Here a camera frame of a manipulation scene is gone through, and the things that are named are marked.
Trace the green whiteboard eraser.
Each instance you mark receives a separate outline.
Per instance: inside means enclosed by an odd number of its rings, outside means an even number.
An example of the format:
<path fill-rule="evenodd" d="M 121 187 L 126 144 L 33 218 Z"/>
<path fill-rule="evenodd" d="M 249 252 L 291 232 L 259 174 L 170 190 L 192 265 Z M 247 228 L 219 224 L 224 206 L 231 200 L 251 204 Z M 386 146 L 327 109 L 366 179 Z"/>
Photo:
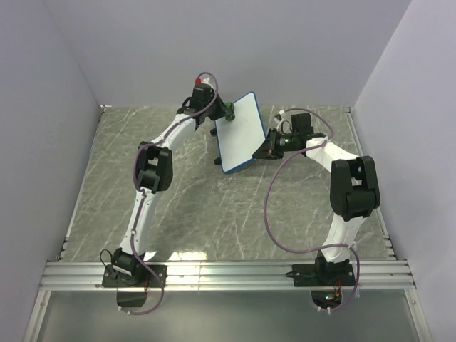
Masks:
<path fill-rule="evenodd" d="M 231 102 L 226 102 L 224 105 L 225 105 L 225 113 L 224 113 L 225 120 L 233 121 L 235 119 L 234 104 Z"/>

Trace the blue framed whiteboard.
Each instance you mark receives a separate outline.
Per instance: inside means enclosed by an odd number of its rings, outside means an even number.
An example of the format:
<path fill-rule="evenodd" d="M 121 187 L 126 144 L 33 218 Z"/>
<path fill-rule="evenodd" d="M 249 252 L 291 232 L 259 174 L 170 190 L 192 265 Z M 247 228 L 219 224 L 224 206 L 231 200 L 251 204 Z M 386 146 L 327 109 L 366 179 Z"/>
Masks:
<path fill-rule="evenodd" d="M 253 160 L 252 155 L 265 141 L 261 111 L 254 91 L 234 101 L 232 121 L 215 121 L 220 165 L 229 174 Z"/>

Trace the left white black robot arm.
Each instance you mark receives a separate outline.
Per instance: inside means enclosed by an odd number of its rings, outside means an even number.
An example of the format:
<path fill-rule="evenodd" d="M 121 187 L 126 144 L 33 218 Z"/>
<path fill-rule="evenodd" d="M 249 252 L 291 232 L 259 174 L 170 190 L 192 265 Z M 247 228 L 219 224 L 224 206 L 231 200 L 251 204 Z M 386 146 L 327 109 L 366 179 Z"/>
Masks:
<path fill-rule="evenodd" d="M 232 117 L 233 109 L 232 104 L 221 100 L 216 83 L 198 76 L 192 95 L 177 110 L 174 120 L 155 139 L 140 143 L 132 171 L 136 191 L 132 216 L 120 246 L 110 254 L 104 281 L 121 280 L 127 286 L 137 286 L 146 280 L 147 236 L 157 204 L 173 179 L 173 152 L 206 119 Z"/>

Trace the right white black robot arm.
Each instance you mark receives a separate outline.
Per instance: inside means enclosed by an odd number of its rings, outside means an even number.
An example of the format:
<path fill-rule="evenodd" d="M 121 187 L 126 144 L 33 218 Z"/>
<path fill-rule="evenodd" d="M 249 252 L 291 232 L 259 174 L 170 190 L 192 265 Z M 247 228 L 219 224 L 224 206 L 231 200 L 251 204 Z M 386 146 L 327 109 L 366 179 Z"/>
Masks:
<path fill-rule="evenodd" d="M 370 156 L 357 156 L 334 144 L 330 128 L 327 135 L 311 124 L 312 110 L 292 108 L 290 131 L 282 128 L 284 113 L 276 115 L 276 128 L 269 129 L 264 142 L 255 150 L 255 160 L 280 160 L 283 165 L 297 155 L 317 162 L 330 174 L 329 199 L 333 219 L 328 236 L 307 271 L 295 266 L 290 275 L 307 286 L 356 285 L 357 273 L 349 261 L 358 230 L 380 205 L 375 162 Z"/>

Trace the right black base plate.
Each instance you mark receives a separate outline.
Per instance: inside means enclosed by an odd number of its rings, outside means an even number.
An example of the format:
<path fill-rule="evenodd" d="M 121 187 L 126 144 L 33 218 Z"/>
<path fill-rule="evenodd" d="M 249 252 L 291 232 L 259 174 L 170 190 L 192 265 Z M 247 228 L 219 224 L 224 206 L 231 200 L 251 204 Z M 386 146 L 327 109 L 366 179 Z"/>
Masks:
<path fill-rule="evenodd" d="M 293 264 L 285 273 L 295 287 L 354 286 L 356 278 L 350 263 Z"/>

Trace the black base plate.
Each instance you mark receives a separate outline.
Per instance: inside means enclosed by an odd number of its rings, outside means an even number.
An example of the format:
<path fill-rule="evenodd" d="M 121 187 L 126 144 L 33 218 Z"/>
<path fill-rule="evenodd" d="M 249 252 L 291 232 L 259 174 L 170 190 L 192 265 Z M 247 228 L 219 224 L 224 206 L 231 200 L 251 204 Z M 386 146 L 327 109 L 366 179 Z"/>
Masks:
<path fill-rule="evenodd" d="M 285 273 L 295 287 L 354 286 L 356 278 L 350 263 L 293 264 Z"/>
<path fill-rule="evenodd" d="M 155 277 L 142 265 L 134 275 L 126 274 L 108 264 L 103 274 L 101 286 L 103 288 L 160 288 L 166 281 L 167 267 L 163 265 L 151 265 L 150 268 L 157 274 Z"/>

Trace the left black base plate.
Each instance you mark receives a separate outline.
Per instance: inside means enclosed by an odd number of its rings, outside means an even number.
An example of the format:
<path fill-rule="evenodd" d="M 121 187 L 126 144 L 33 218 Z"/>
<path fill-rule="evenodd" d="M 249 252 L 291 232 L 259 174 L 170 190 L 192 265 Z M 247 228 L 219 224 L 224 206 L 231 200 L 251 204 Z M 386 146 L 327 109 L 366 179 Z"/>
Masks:
<path fill-rule="evenodd" d="M 103 274 L 101 286 L 103 288 L 160 288 L 166 281 L 167 267 L 163 265 L 151 265 L 150 268 L 157 274 L 155 277 L 142 265 L 134 275 L 126 274 L 108 264 Z"/>

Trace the aluminium mounting rail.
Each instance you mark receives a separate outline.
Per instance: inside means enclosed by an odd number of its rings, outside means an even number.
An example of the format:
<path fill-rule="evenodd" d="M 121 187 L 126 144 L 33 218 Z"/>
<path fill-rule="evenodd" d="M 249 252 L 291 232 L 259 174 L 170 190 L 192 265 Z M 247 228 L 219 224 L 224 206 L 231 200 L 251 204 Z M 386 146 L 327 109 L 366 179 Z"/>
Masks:
<path fill-rule="evenodd" d="M 286 277 L 292 261 L 169 261 L 166 291 L 299 291 Z M 360 263 L 360 290 L 414 289 L 406 261 L 380 260 Z M 116 291 L 102 285 L 104 267 L 99 263 L 47 263 L 41 291 Z"/>

